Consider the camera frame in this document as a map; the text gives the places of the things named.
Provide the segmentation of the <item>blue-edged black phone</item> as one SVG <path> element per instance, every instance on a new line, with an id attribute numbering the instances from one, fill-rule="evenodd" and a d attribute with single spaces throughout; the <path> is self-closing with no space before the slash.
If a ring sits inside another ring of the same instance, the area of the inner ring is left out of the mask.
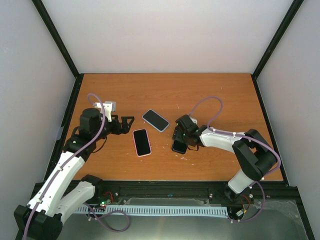
<path id="1" fill-rule="evenodd" d="M 188 146 L 185 143 L 180 142 L 178 140 L 174 140 L 173 144 L 171 146 L 171 150 L 173 152 L 176 152 L 176 153 L 179 153 L 179 154 L 182 154 L 182 155 L 186 153 L 187 148 L 188 148 Z"/>

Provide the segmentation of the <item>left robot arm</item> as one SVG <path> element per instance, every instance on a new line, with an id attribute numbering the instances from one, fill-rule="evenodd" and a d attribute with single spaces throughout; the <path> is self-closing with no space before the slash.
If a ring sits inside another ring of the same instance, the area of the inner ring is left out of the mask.
<path id="1" fill-rule="evenodd" d="M 106 110 L 87 108 L 79 117 L 79 126 L 73 129 L 66 141 L 54 170 L 41 189 L 27 205 L 18 205 L 14 218 L 23 239 L 55 240 L 66 220 L 88 200 L 103 198 L 101 178 L 87 174 L 69 193 L 68 186 L 89 156 L 98 151 L 97 141 L 106 140 L 109 134 L 127 134 L 135 120 L 133 116 L 110 114 Z"/>

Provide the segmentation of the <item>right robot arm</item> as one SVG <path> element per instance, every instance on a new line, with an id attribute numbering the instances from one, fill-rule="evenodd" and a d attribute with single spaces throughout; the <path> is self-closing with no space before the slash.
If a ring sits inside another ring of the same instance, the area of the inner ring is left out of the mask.
<path id="1" fill-rule="evenodd" d="M 198 126 L 196 119 L 185 114 L 178 118 L 172 139 L 186 147 L 217 148 L 233 153 L 240 170 L 228 181 L 224 197 L 234 202 L 248 187 L 281 166 L 281 158 L 255 129 L 246 132 L 218 130 L 209 125 Z"/>

